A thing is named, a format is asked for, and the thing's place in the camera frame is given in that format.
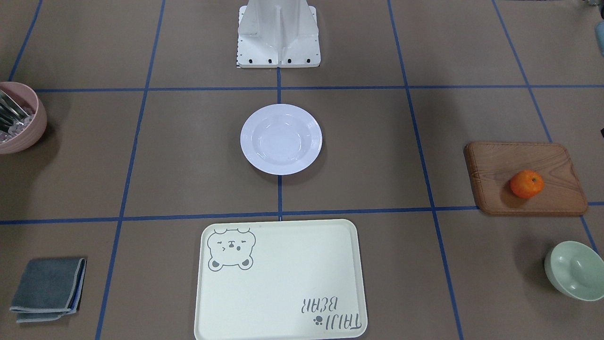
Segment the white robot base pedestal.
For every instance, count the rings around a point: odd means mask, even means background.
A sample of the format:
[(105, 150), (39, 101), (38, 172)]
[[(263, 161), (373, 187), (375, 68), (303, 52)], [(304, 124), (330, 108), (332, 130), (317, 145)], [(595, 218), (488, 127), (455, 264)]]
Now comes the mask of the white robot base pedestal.
[(317, 10), (306, 0), (250, 0), (238, 20), (238, 67), (320, 66)]

